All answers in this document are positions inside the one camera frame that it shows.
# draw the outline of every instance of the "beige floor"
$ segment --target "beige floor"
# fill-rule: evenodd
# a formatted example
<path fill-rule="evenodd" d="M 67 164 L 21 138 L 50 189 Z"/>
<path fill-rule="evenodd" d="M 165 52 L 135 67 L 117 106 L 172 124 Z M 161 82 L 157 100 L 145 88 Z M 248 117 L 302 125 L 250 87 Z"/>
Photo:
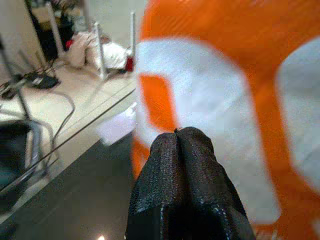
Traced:
<path fill-rule="evenodd" d="M 62 83 L 56 87 L 54 91 L 63 92 L 69 95 L 76 106 L 72 118 L 62 129 L 57 138 L 57 145 L 65 142 L 70 137 L 73 137 L 58 149 L 60 160 L 50 168 L 49 177 L 44 178 L 30 187 L 19 199 L 12 209 L 12 212 L 0 216 L 0 223 L 5 221 L 12 213 L 39 192 L 50 180 L 61 173 L 94 143 L 99 141 L 100 138 L 96 134 L 96 127 L 101 122 L 124 111 L 134 102 L 135 94 L 133 93 L 103 114 L 98 120 L 76 134 L 97 116 L 104 113 L 108 108 L 119 102 L 125 95 L 134 90 L 136 81 L 132 74 L 125 74 L 116 75 L 108 81 L 101 82 L 100 78 L 93 72 L 74 69 L 69 66 L 63 66 L 56 72 Z M 54 95 L 48 90 L 24 88 L 22 92 L 26 98 L 32 116 L 35 119 L 50 124 L 55 133 L 63 119 L 71 110 L 68 102 L 63 97 Z M 0 105 L 2 105 L 2 108 L 5 110 L 21 111 L 17 99 L 11 101 L 1 100 Z M 12 117 L 0 114 L 0 121 L 6 119 L 12 119 Z M 43 129 L 42 140 L 44 152 L 47 153 L 50 150 L 50 138 L 46 129 Z"/>

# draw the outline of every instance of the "white pole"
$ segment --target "white pole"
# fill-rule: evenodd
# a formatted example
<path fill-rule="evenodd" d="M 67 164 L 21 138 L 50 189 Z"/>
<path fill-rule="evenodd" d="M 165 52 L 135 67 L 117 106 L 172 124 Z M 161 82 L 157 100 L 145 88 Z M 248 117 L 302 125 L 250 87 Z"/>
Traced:
<path fill-rule="evenodd" d="M 130 42 L 131 42 L 132 58 L 133 58 L 133 60 L 135 60 L 135 56 L 136 56 L 136 13 L 134 11 L 131 12 Z"/>
<path fill-rule="evenodd" d="M 92 31 L 92 21 L 90 17 L 89 0 L 83 0 L 83 15 L 88 32 Z"/>
<path fill-rule="evenodd" d="M 59 56 L 59 58 L 62 58 L 65 55 L 65 50 L 64 50 L 64 47 L 62 45 L 62 41 L 61 41 L 58 25 L 57 25 L 57 22 L 56 22 L 55 13 L 54 13 L 54 11 L 52 9 L 51 2 L 48 1 L 46 3 L 46 7 L 48 9 L 48 15 L 49 15 L 49 18 L 50 18 L 50 24 L 51 24 L 51 28 L 52 28 L 53 37 L 54 37 L 54 40 L 55 40 L 56 49 L 58 51 L 58 56 Z"/>
<path fill-rule="evenodd" d="M 94 24 L 95 32 L 97 34 L 97 43 L 98 43 L 98 51 L 99 51 L 99 58 L 100 58 L 100 78 L 102 81 L 106 79 L 106 67 L 105 67 L 105 58 L 104 58 L 104 48 L 101 42 L 101 28 L 98 22 Z"/>

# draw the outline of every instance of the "red object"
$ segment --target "red object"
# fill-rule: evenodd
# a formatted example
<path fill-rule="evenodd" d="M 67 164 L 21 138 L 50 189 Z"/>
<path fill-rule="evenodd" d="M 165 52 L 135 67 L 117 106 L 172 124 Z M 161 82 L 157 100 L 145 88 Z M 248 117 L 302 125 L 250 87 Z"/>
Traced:
<path fill-rule="evenodd" d="M 128 59 L 126 61 L 125 70 L 128 72 L 134 71 L 134 58 L 132 56 L 128 56 Z"/>
<path fill-rule="evenodd" d="M 66 49 L 69 49 L 70 48 L 70 46 L 72 45 L 74 43 L 74 41 L 71 39 L 71 40 L 69 40 L 69 41 L 67 41 L 66 43 L 65 43 L 65 47 L 66 47 Z"/>

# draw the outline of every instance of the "textured black material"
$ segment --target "textured black material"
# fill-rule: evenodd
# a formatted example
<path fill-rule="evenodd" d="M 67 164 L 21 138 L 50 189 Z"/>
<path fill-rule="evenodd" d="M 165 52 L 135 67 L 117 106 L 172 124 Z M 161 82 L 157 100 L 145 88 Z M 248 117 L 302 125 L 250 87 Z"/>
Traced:
<path fill-rule="evenodd" d="M 194 127 L 175 133 L 192 203 L 192 239 L 255 239 L 237 191 L 216 160 L 210 138 Z"/>
<path fill-rule="evenodd" d="M 128 240 L 181 240 L 186 184 L 174 133 L 156 138 L 131 194 Z"/>

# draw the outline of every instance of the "dark floor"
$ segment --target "dark floor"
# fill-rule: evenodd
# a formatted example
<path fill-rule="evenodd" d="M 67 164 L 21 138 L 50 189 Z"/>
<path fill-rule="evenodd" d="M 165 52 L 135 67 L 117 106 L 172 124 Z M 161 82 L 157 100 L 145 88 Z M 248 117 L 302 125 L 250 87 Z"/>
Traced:
<path fill-rule="evenodd" d="M 17 224 L 13 240 L 123 240 L 131 142 L 131 135 L 110 147 L 97 142 L 0 228 Z"/>

